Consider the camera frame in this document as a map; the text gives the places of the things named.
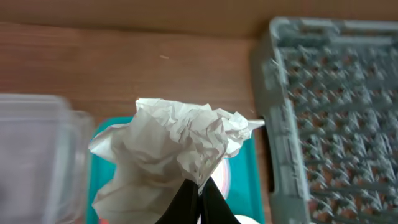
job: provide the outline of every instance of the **white paper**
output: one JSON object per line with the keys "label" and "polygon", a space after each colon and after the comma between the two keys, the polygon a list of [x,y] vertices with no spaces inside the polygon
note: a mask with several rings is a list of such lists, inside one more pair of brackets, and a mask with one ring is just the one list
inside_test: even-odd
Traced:
{"label": "white paper", "polygon": [[110,224],[155,223],[184,179],[204,185],[222,158],[237,155],[264,125],[210,105],[144,98],[136,107],[129,124],[109,127],[89,146],[117,167],[93,203]]}

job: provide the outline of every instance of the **blue tray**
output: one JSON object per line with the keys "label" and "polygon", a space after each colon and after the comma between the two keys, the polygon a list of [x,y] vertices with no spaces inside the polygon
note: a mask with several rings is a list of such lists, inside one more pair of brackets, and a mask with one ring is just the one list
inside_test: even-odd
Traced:
{"label": "blue tray", "polygon": [[[95,134],[105,130],[113,124],[124,124],[132,117],[111,118],[99,126]],[[254,139],[244,142],[239,154],[229,159],[231,168],[231,187],[226,199],[231,211],[236,215],[245,215],[264,224],[261,188],[257,170],[256,150]],[[91,204],[95,194],[113,178],[116,166],[94,154],[91,154],[90,190],[88,194],[87,224],[98,224],[99,218]]]}

